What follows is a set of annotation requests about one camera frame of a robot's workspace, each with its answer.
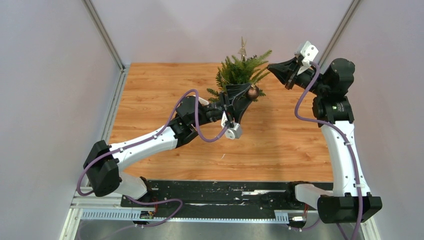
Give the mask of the dark brown ball ornament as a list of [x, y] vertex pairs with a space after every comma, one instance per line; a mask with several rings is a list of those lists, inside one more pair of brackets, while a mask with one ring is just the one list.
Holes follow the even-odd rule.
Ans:
[[260, 89], [255, 85], [251, 84], [247, 92], [245, 93], [245, 97], [250, 101], [256, 101], [260, 96]]

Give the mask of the small green christmas tree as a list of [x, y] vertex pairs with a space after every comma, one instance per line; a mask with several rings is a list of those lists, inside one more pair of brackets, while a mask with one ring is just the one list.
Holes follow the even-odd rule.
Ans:
[[235, 55], [227, 56], [215, 76], [215, 84], [218, 90], [207, 88], [207, 92], [212, 95], [208, 99], [210, 103], [219, 100], [219, 93], [224, 92], [229, 85], [251, 84], [257, 86], [258, 83], [270, 74], [270, 71], [262, 65], [268, 63], [267, 58], [272, 54], [269, 49], [262, 55], [251, 57], [243, 56], [241, 59]]

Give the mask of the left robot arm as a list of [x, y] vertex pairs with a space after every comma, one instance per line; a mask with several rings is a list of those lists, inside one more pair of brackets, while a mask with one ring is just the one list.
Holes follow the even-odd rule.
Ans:
[[218, 93], [218, 101], [208, 102], [199, 97], [196, 89], [188, 90], [159, 129], [120, 143], [96, 142], [81, 175], [88, 178], [91, 193], [96, 197], [118, 193], [147, 207], [153, 201], [153, 193], [146, 180], [128, 175], [124, 170], [154, 154], [187, 145], [197, 137], [207, 143], [222, 137], [240, 138], [242, 117], [259, 92], [252, 83], [229, 84]]

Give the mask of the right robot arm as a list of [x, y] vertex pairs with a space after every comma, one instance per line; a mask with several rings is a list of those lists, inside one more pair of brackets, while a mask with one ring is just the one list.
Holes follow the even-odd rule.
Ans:
[[324, 190], [307, 181], [294, 181], [285, 195], [286, 204], [298, 209], [306, 204], [317, 210], [325, 224], [364, 223], [383, 207], [363, 175], [355, 145], [354, 114], [347, 93], [354, 82], [355, 64], [336, 58], [325, 72], [312, 63], [301, 71], [294, 57], [271, 63], [267, 69], [287, 88], [301, 87], [315, 95], [313, 118], [321, 129], [329, 151], [333, 187]]

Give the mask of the silver star ornament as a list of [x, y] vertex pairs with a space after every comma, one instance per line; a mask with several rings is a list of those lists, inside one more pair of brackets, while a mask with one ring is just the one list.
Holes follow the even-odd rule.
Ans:
[[238, 51], [238, 54], [240, 55], [240, 60], [244, 62], [247, 59], [247, 52], [246, 52], [246, 41], [243, 37], [241, 37], [241, 45], [240, 49]]

